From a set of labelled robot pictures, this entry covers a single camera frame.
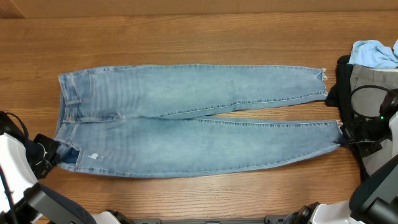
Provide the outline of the light blue denim jeans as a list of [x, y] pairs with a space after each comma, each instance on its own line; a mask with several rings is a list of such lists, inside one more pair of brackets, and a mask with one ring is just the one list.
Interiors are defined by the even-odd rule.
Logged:
[[337, 149], [336, 121], [227, 113], [321, 101], [324, 71], [286, 65], [133, 65], [59, 76], [60, 167], [170, 178], [283, 166]]

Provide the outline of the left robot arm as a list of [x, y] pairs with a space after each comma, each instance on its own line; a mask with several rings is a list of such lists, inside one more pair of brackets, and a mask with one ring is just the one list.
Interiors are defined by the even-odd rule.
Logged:
[[106, 210], [92, 215], [81, 205], [40, 183], [57, 165], [59, 142], [38, 134], [29, 138], [17, 116], [1, 112], [1, 223], [117, 224], [132, 221]]

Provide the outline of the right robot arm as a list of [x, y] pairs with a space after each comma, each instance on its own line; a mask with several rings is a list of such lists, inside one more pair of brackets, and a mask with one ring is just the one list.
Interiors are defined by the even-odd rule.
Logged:
[[[379, 107], [379, 116], [356, 115], [343, 123], [345, 144], [361, 160], [376, 150], [379, 143], [389, 139], [397, 149], [397, 90], [376, 85], [354, 89], [351, 95], [365, 88], [379, 89], [386, 95]], [[397, 156], [384, 163], [364, 179], [351, 198], [334, 204], [313, 203], [291, 213], [280, 223], [397, 223]]]

